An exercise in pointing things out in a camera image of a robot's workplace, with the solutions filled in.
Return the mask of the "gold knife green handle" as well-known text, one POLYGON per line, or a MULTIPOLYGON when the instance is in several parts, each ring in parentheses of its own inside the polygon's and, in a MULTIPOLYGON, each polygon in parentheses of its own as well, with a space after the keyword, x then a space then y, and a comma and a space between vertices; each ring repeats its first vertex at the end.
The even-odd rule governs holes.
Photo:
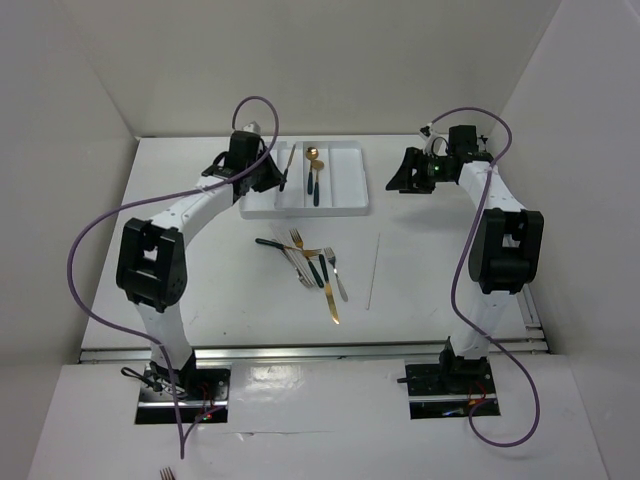
POLYGON ((292 164, 294 156, 295 156, 296 146, 297 145, 294 143, 292 148, 291 148, 291 150, 290 150, 289 157, 288 157, 288 160, 287 160, 287 163, 286 163, 286 167, 285 167, 285 169, 284 169, 284 171, 282 173, 282 179, 281 179, 281 182, 280 182, 280 185, 279 185, 279 192, 283 192, 284 189, 285 189, 285 186, 286 186, 286 183, 287 183, 287 179, 288 179, 289 169, 291 167, 291 164, 292 164))
POLYGON ((324 293, 325 293, 326 300, 327 300, 327 303, 328 303, 329 312, 330 312, 332 321, 336 325, 339 325, 340 324, 339 314, 338 314, 337 306, 336 306, 336 303, 335 303, 333 291, 332 291, 332 288, 331 288, 330 280, 329 280, 327 262, 326 262, 325 256, 323 254, 319 255, 319 262, 320 262, 320 266, 321 266, 321 270, 322 270, 322 274, 323 274, 324 293))

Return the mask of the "gold spoon green handle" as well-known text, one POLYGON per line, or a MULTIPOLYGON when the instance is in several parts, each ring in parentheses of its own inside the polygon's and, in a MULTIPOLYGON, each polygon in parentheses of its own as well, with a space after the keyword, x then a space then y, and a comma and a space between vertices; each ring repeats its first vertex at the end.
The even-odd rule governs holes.
POLYGON ((319 174, 324 169, 324 162, 321 160, 313 160, 312 167, 315 173, 314 189, 313 189, 313 205, 315 207, 318 207, 320 204, 319 174))
POLYGON ((307 194, 312 195, 314 191, 314 162, 318 159, 319 152, 316 147, 308 147, 305 151, 305 158, 309 161, 309 171, 307 176, 307 194))

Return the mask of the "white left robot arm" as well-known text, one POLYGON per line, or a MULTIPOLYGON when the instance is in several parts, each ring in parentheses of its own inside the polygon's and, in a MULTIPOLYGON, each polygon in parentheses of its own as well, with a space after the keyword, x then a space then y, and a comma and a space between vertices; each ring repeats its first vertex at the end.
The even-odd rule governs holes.
POLYGON ((179 302, 186 290, 186 249, 217 215, 250 190, 281 184, 278 170, 255 122, 232 133, 229 148, 205 169, 196 192, 148 220, 132 218, 122 232, 116 284, 136 305, 151 347, 151 369, 176 399, 189 397, 204 377, 186 338, 179 302))

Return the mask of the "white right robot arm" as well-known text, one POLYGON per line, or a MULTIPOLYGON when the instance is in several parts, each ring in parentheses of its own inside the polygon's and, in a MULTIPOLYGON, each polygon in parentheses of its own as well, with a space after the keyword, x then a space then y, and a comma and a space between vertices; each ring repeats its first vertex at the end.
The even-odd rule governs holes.
POLYGON ((426 146, 405 150, 386 189, 431 194, 437 184, 454 182, 469 195, 479 214, 465 255, 469 278, 476 286, 466 318, 474 325, 466 325, 449 337, 436 373, 425 378, 429 388, 461 393, 488 374, 488 338, 495 334, 511 298, 535 278, 544 217, 526 209, 511 194, 491 166, 493 155, 479 147, 475 126, 451 127, 444 155, 431 150, 436 137, 429 126, 422 134, 426 146))

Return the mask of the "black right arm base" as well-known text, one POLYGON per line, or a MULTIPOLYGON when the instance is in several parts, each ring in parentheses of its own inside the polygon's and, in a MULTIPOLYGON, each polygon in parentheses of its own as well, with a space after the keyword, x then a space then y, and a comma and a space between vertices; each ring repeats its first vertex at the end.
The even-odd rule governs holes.
POLYGON ((408 394, 416 396, 494 394, 496 387, 490 365, 485 357, 466 360, 443 351, 436 364, 408 364, 405 374, 397 380, 407 386, 408 394))

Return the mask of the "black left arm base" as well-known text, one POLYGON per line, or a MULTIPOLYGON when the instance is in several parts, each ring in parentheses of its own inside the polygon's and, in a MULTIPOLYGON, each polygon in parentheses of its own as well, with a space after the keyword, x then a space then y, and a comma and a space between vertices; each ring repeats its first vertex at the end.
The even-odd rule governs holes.
POLYGON ((175 388, 166 372, 159 372, 151 365, 145 365, 142 370, 123 367, 120 373, 140 382, 139 400, 143 403, 168 402, 176 395, 180 402, 213 406, 226 401, 229 395, 231 369, 226 367, 196 369, 184 379, 177 378, 175 388))

